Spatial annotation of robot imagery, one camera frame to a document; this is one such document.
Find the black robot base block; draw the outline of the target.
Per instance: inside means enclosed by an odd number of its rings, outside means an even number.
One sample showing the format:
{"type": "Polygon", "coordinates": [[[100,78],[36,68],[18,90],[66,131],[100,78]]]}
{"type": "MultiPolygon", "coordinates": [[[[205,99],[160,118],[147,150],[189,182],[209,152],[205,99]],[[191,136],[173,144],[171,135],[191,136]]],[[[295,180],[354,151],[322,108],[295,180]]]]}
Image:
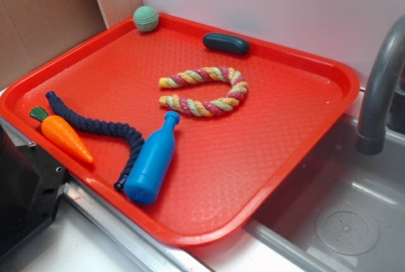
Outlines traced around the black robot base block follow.
{"type": "Polygon", "coordinates": [[[51,225],[66,168],[39,145],[15,145],[1,129],[1,259],[51,225]]]}

